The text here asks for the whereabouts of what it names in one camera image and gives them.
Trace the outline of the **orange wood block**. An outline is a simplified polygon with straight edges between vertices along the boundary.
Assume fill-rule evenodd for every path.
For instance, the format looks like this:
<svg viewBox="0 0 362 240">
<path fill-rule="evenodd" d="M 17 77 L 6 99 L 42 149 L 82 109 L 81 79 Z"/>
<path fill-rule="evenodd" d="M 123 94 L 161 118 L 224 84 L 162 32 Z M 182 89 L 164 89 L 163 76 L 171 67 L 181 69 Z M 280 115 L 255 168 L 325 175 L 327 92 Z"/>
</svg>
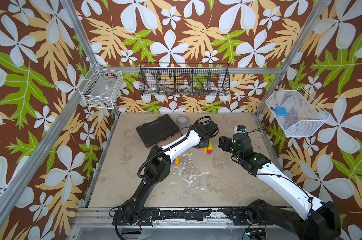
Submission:
<svg viewBox="0 0 362 240">
<path fill-rule="evenodd" d="M 174 160 L 174 165 L 179 166 L 179 157 L 176 157 Z"/>
</svg>

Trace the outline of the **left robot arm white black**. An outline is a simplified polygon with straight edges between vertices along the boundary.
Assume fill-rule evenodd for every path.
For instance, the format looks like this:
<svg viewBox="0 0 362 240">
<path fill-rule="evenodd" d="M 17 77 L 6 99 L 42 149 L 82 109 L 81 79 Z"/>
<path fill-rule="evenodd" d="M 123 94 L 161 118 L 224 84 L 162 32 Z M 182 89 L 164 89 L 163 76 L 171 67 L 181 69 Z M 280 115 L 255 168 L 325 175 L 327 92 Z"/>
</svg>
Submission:
<svg viewBox="0 0 362 240">
<path fill-rule="evenodd" d="M 116 207 L 113 225 L 136 224 L 154 187 L 169 176 L 171 162 L 190 148 L 208 147 L 210 139 L 218 133 L 219 128 L 212 121 L 212 117 L 204 116 L 190 125 L 187 133 L 174 142 L 162 147 L 157 145 L 152 147 L 147 160 L 137 171 L 141 182 L 133 196 L 121 206 Z"/>
</svg>

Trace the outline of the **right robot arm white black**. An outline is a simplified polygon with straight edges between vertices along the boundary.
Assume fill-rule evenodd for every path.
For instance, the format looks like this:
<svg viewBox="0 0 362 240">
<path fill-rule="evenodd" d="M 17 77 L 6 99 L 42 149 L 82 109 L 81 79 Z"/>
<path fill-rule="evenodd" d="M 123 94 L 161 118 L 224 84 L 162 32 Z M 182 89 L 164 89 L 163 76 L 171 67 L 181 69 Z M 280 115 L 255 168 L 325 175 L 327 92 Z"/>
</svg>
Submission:
<svg viewBox="0 0 362 240">
<path fill-rule="evenodd" d="M 251 224 L 271 223 L 296 234 L 301 240 L 335 240 L 341 235 L 337 206 L 314 197 L 289 179 L 270 159 L 254 152 L 248 133 L 235 133 L 232 138 L 220 137 L 219 148 L 231 153 L 233 162 L 268 184 L 294 209 L 289 212 L 256 200 L 247 210 Z"/>
</svg>

